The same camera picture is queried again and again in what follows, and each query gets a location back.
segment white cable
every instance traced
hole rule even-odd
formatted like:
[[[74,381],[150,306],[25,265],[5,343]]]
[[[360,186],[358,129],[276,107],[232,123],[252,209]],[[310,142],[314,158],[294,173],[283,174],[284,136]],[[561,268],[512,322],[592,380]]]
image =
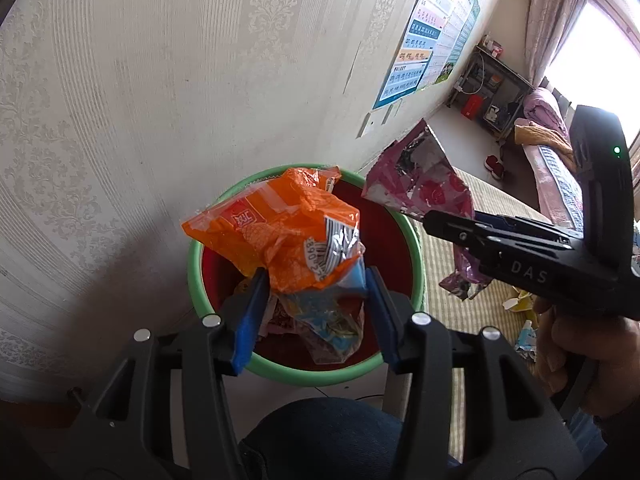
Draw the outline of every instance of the white cable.
[[[461,94],[475,95],[482,89],[482,85],[484,84],[484,57],[482,57],[482,54],[480,54],[480,61],[482,61],[482,81],[480,82],[480,86],[478,87],[478,90],[476,90],[475,92],[465,92],[464,90],[460,90]]]

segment jeans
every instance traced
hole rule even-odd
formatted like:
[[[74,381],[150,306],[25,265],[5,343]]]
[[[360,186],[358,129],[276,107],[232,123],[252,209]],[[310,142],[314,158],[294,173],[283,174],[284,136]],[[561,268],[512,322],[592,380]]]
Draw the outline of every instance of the jeans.
[[[386,480],[401,428],[364,402],[303,399],[267,415],[239,447],[250,480]],[[582,412],[569,430],[587,467],[606,446],[600,430]]]

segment educational chart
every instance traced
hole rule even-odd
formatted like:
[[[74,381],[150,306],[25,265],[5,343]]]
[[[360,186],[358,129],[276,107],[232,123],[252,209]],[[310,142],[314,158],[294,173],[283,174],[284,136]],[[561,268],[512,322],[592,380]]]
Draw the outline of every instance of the educational chart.
[[[450,43],[444,59],[448,57],[458,34],[447,39],[442,35],[446,32],[447,19],[454,12],[456,1],[418,0],[409,18],[394,63],[373,106],[374,109],[415,92],[425,69],[430,65],[438,42]],[[465,19],[466,15],[460,20],[460,28],[457,32],[462,29]]]
[[[431,62],[420,80],[418,89],[439,83],[449,77],[479,14],[478,0],[456,0],[442,34],[434,46]]]

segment metal screw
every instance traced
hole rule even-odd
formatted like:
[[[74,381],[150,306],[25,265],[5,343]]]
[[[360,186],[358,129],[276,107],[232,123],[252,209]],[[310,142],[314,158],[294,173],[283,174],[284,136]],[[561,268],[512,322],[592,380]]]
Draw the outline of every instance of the metal screw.
[[[500,331],[495,326],[486,326],[482,329],[482,337],[490,341],[500,339]]]
[[[222,318],[218,314],[209,314],[202,318],[202,324],[207,328],[213,328],[222,323]]]
[[[425,326],[431,322],[431,316],[424,312],[416,312],[411,316],[411,321],[416,325]]]
[[[150,337],[151,331],[148,328],[140,328],[133,334],[133,339],[135,339],[139,343],[142,343],[143,341],[149,341]]]

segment bright window light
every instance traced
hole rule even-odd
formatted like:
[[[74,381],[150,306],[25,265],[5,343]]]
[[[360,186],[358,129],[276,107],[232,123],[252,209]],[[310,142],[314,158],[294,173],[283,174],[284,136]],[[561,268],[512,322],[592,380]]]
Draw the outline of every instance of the bright window light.
[[[626,143],[633,142],[640,130],[640,54],[597,5],[586,4],[545,75],[573,108],[615,113]]]

